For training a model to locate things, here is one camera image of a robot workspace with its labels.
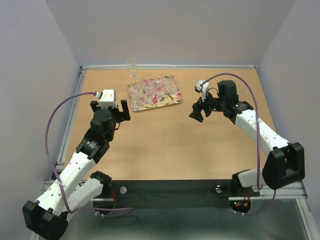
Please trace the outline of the tall clear glass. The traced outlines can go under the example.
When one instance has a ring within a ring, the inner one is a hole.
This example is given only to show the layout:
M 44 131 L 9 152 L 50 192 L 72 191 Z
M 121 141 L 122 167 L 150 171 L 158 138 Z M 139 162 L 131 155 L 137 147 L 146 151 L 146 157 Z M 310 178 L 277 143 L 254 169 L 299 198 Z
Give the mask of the tall clear glass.
M 126 56 L 126 68 L 128 75 L 131 78 L 135 78 L 139 75 L 139 69 L 136 62 L 136 58 L 132 54 Z

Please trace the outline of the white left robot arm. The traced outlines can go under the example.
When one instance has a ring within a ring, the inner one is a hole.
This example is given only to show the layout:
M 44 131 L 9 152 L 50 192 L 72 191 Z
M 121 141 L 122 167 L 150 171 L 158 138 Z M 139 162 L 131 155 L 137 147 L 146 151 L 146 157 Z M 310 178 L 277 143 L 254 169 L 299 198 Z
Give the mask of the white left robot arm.
M 90 105 L 93 110 L 90 128 L 67 167 L 40 197 L 27 201 L 22 208 L 26 227 L 46 240 L 59 240 L 73 215 L 91 199 L 116 196 L 111 177 L 100 171 L 92 173 L 82 186 L 79 183 L 108 151 L 120 123 L 131 119 L 128 103 L 121 100 L 122 110 L 102 101 L 92 101 Z

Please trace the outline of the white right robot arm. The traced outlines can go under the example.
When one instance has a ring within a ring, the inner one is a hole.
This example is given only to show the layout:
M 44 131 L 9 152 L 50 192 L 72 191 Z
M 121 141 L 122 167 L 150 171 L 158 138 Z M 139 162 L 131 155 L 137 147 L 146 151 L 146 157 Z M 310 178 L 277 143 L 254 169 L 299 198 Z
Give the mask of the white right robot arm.
M 305 178 L 305 151 L 298 143 L 291 143 L 278 135 L 246 101 L 240 101 L 236 84 L 223 80 L 218 84 L 217 97 L 210 93 L 210 85 L 204 80 L 195 84 L 201 97 L 192 105 L 190 118 L 203 122 L 212 112 L 222 112 L 237 127 L 247 133 L 256 143 L 257 151 L 267 156 L 264 167 L 244 170 L 233 174 L 231 192 L 242 195 L 250 187 L 268 186 L 277 190 Z

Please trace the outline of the clear faceted glass tumbler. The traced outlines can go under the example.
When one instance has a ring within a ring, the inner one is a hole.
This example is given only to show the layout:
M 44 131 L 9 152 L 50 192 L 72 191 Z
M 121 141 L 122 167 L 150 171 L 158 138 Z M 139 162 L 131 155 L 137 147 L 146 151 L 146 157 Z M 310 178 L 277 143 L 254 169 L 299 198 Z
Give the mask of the clear faceted glass tumbler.
M 174 75 L 170 72 L 162 72 L 160 78 L 165 86 L 171 86 L 175 81 Z

